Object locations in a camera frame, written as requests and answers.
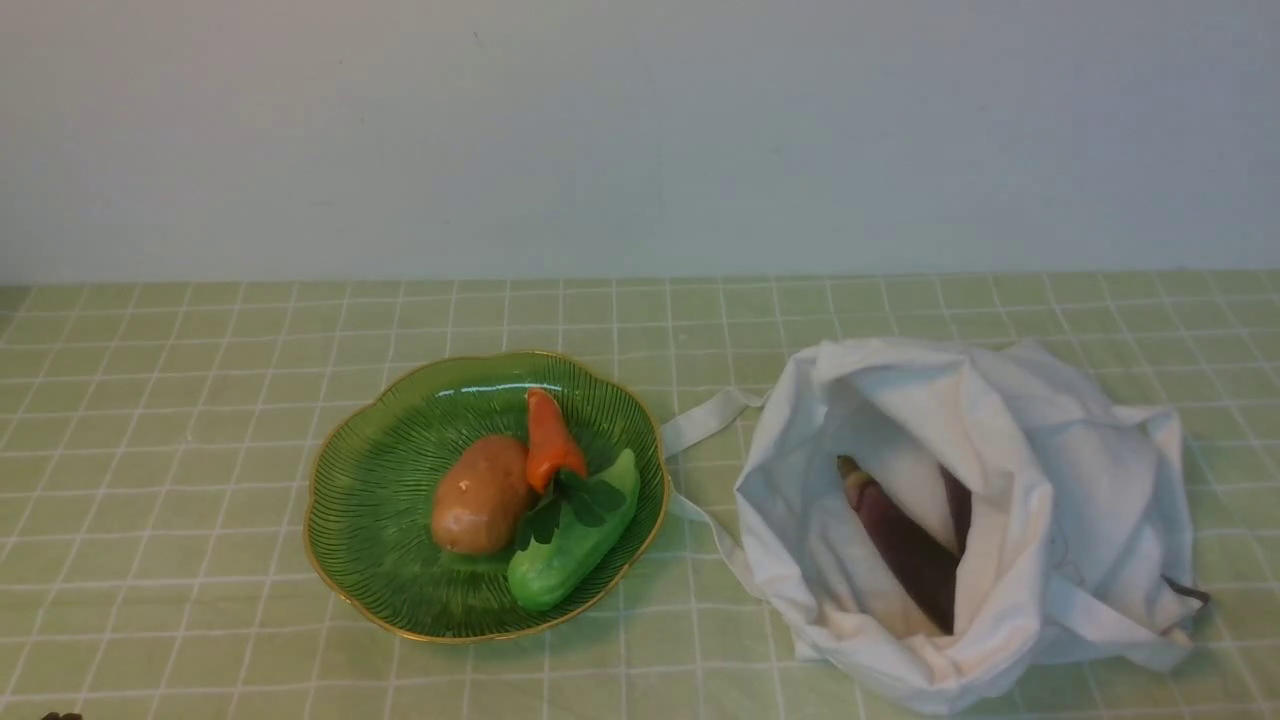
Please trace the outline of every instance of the carrot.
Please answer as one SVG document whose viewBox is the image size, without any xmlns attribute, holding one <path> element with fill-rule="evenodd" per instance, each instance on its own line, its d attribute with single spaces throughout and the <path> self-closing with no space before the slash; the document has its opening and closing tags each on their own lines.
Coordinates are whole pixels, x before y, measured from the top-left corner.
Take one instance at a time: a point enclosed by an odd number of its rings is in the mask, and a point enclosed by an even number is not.
<svg viewBox="0 0 1280 720">
<path fill-rule="evenodd" d="M 556 398 L 540 387 L 531 387 L 525 401 L 529 404 L 529 460 L 525 465 L 529 484 L 539 495 L 544 493 L 561 469 L 585 479 L 586 457 L 564 427 Z"/>
</svg>

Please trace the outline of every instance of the green tablecloth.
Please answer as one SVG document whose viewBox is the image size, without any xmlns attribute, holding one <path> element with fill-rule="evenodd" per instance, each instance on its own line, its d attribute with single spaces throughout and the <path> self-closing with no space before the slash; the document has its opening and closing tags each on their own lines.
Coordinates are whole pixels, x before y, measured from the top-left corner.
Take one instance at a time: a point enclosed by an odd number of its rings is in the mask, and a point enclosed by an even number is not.
<svg viewBox="0 0 1280 720">
<path fill-rule="evenodd" d="M 0 288 L 0 719 L 893 717 L 668 519 L 553 632 L 401 641 L 301 542 L 308 460 L 445 355 L 559 350 L 659 419 L 769 387 L 822 338 L 1037 337 L 1114 397 L 1174 404 L 1215 611 L 1172 675 L 1033 669 L 973 715 L 1280 716 L 1280 272 Z M 736 525 L 753 416 L 671 465 Z"/>
</svg>

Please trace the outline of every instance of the purple eggplant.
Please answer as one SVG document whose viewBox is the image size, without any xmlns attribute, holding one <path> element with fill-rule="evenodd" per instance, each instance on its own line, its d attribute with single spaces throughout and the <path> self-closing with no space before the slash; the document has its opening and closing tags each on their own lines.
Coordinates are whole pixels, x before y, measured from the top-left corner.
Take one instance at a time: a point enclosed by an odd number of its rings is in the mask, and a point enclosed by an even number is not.
<svg viewBox="0 0 1280 720">
<path fill-rule="evenodd" d="M 946 465 L 938 466 L 942 469 L 942 484 L 947 488 L 951 525 L 956 530 L 956 553 L 964 557 L 964 546 L 969 542 L 969 520 L 973 518 L 973 492 Z"/>
<path fill-rule="evenodd" d="M 955 625 L 960 559 L 899 507 L 847 455 L 836 459 L 845 497 L 890 571 L 915 605 L 950 635 Z"/>
</svg>

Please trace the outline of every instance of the bag handle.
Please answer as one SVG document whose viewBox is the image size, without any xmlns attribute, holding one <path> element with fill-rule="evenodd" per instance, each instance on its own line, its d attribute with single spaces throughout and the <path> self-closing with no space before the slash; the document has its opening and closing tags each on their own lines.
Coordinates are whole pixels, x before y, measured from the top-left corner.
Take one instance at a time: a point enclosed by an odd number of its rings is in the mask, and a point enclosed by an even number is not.
<svg viewBox="0 0 1280 720">
<path fill-rule="evenodd" d="M 736 420 L 744 410 L 748 407 L 760 407 L 767 398 L 768 393 L 756 397 L 736 387 L 719 391 L 707 402 L 676 416 L 662 427 L 662 446 L 666 456 L 671 457 L 721 432 Z M 716 538 L 716 548 L 724 559 L 724 562 L 728 564 L 728 569 L 733 573 L 733 577 L 737 578 L 737 582 L 742 584 L 742 588 L 751 597 L 764 600 L 764 593 L 755 584 L 755 578 L 751 575 L 751 565 L 746 560 L 746 553 L 742 551 L 742 546 L 737 544 L 737 541 L 733 539 L 733 536 L 728 534 L 728 530 L 723 525 L 717 523 L 714 518 L 687 497 L 672 491 L 671 500 L 671 510 L 676 515 L 686 520 L 698 520 L 710 525 L 712 536 Z"/>
<path fill-rule="evenodd" d="M 1180 629 L 1157 634 L 1057 573 L 1050 573 L 1044 585 L 1044 615 L 1093 647 L 1132 646 L 1121 655 L 1157 673 L 1170 671 L 1192 651 L 1190 639 Z"/>
</svg>

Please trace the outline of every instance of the white cloth bag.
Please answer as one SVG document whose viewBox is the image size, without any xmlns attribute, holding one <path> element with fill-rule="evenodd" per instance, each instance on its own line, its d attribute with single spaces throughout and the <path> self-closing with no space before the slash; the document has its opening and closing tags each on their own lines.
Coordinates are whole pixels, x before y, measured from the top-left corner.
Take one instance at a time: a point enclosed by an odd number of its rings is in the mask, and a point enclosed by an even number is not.
<svg viewBox="0 0 1280 720">
<path fill-rule="evenodd" d="M 669 455 L 764 405 L 735 486 L 742 544 L 712 523 L 735 575 L 772 603 L 797 656 L 826 659 L 925 714 L 1009 692 L 1029 664 L 1123 655 L 1167 670 L 1193 583 L 1181 427 L 1112 404 L 1039 346 L 996 352 L 901 338 L 790 359 L 768 401 L 728 388 L 663 428 Z M 837 454 L 955 548 L 938 462 L 973 491 L 955 635 L 908 598 L 846 503 Z"/>
</svg>

